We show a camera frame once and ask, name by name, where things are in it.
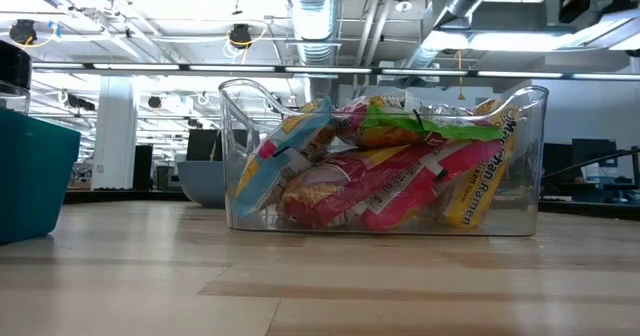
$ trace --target wooden table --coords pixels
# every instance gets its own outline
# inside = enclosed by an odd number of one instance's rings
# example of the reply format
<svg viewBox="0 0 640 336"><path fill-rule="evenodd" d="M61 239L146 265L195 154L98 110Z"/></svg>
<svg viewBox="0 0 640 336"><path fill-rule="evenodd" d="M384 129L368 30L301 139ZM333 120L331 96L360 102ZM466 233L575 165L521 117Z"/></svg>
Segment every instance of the wooden table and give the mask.
<svg viewBox="0 0 640 336"><path fill-rule="evenodd" d="M0 247L0 334L640 335L640 223L311 236L186 202L70 205L50 237Z"/></svg>

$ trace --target teal plastic container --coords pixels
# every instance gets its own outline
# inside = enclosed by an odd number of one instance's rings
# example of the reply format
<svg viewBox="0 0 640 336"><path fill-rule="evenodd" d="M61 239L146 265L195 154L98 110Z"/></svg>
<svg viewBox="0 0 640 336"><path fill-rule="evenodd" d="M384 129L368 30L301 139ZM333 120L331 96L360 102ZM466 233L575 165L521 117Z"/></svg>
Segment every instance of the teal plastic container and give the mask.
<svg viewBox="0 0 640 336"><path fill-rule="evenodd" d="M0 244L56 227L80 133L0 109Z"/></svg>

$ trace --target yellow ramen package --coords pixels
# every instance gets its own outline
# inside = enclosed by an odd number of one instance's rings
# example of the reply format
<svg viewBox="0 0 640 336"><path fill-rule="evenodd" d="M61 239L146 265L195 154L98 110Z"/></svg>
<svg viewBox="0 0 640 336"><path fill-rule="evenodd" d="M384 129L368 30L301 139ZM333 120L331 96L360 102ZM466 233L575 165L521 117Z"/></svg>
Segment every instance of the yellow ramen package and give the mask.
<svg viewBox="0 0 640 336"><path fill-rule="evenodd" d="M501 105L502 101L490 100L479 105L474 115L487 115ZM518 107L508 106L491 118L491 124L502 130L502 150L453 185L446 193L448 197L443 197L438 203L434 211L445 223L456 227L476 227L482 223L509 164L515 146L518 115Z"/></svg>

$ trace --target snack package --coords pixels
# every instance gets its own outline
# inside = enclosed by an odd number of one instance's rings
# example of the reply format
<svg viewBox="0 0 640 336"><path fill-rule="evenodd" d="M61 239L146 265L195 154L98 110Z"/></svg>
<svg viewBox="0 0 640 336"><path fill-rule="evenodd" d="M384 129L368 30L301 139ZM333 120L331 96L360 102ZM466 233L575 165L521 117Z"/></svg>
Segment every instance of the snack package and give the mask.
<svg viewBox="0 0 640 336"><path fill-rule="evenodd" d="M489 114L502 105L495 101L490 106L476 108L477 115ZM515 146L516 120L519 109L507 106L502 112L494 115L491 122L500 127L503 133L500 139L500 152L486 162L481 163L463 180L457 182L438 200L434 212L441 215L441 220L456 227L476 227L484 219L484 214L491 206L491 201L502 181Z"/></svg>
<svg viewBox="0 0 640 336"><path fill-rule="evenodd" d="M483 121L462 117L469 113L447 105L424 106L408 92L363 96L337 110L337 136L350 145L372 149L423 142L433 133L446 139L494 140L500 130Z"/></svg>
<svg viewBox="0 0 640 336"><path fill-rule="evenodd" d="M345 211L435 148L424 143L332 155L289 182L280 209L301 225L338 226L347 221Z"/></svg>
<svg viewBox="0 0 640 336"><path fill-rule="evenodd" d="M329 99L307 103L307 113L284 120L249 156L232 201L238 217L277 203L289 180L326 156L336 130L331 110Z"/></svg>
<svg viewBox="0 0 640 336"><path fill-rule="evenodd" d="M371 231L388 231L400 226L435 201L436 183L454 179L490 159L500 149L499 140L454 141L434 149L364 201L362 223Z"/></svg>

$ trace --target gray bowl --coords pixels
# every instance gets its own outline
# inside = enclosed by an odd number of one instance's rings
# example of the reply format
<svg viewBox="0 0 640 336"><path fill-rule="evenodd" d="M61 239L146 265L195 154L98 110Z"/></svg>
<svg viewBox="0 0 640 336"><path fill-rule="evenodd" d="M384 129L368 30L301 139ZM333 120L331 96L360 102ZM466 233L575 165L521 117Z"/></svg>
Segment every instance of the gray bowl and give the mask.
<svg viewBox="0 0 640 336"><path fill-rule="evenodd" d="M189 200L206 208L224 208L224 164L222 161L178 162L182 191Z"/></svg>

